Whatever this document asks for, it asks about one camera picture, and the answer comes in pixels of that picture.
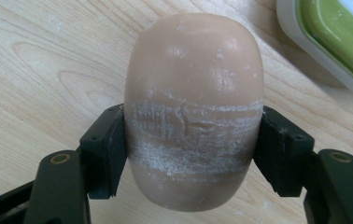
black plastic part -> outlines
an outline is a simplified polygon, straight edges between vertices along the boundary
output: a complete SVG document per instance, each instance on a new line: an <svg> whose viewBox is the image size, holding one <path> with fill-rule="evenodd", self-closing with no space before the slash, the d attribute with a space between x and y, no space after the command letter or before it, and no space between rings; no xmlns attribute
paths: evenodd
<svg viewBox="0 0 353 224"><path fill-rule="evenodd" d="M304 187L307 194L304 198L304 211L309 224L328 223L331 212L317 178L318 154L313 152L305 163Z"/></svg>
<svg viewBox="0 0 353 224"><path fill-rule="evenodd" d="M303 164L313 147L312 136L272 108L263 108L254 161L279 196L300 196Z"/></svg>
<svg viewBox="0 0 353 224"><path fill-rule="evenodd" d="M22 223L34 182L0 195L0 223Z"/></svg>
<svg viewBox="0 0 353 224"><path fill-rule="evenodd" d="M127 160L124 144L122 105L104 111L81 137L79 153L83 163L89 164L91 199L109 199L116 196L121 173Z"/></svg>
<svg viewBox="0 0 353 224"><path fill-rule="evenodd" d="M323 149L318 153L314 170L320 191L306 187L311 195L307 194L305 211L318 210L318 200L313 199L322 197L324 204L328 205L329 214L318 211L315 218L327 221L308 219L309 223L353 224L353 156L334 149Z"/></svg>
<svg viewBox="0 0 353 224"><path fill-rule="evenodd" d="M79 154L65 150L48 155L40 162L23 223L90 222Z"/></svg>

plastic container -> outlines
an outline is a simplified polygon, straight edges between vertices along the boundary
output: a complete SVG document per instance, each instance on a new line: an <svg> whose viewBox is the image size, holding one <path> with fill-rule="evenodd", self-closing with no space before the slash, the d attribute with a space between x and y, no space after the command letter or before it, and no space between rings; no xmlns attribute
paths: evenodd
<svg viewBox="0 0 353 224"><path fill-rule="evenodd" d="M278 0L284 32L353 91L353 0Z"/></svg>

beige rubber object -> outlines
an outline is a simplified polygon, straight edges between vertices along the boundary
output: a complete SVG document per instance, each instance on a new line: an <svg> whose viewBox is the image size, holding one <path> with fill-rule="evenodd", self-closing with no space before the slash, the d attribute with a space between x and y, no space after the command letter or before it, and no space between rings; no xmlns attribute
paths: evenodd
<svg viewBox="0 0 353 224"><path fill-rule="evenodd" d="M262 74L258 46L237 21L179 14L142 32L124 116L129 163L149 200L193 212L232 198L258 136Z"/></svg>

wood grain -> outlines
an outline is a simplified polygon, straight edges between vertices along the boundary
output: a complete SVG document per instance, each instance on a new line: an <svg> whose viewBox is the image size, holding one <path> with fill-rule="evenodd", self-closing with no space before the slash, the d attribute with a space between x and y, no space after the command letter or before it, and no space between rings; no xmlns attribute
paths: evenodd
<svg viewBox="0 0 353 224"><path fill-rule="evenodd" d="M0 0L0 193L34 179L43 157L76 148L104 109L122 103L139 33L181 12L245 25L260 46L265 104L312 134L316 150L353 154L353 93L285 36L275 0ZM222 207L173 212L142 196L127 165L118 197L91 209L93 223L305 223L302 203L277 197L252 163Z"/></svg>

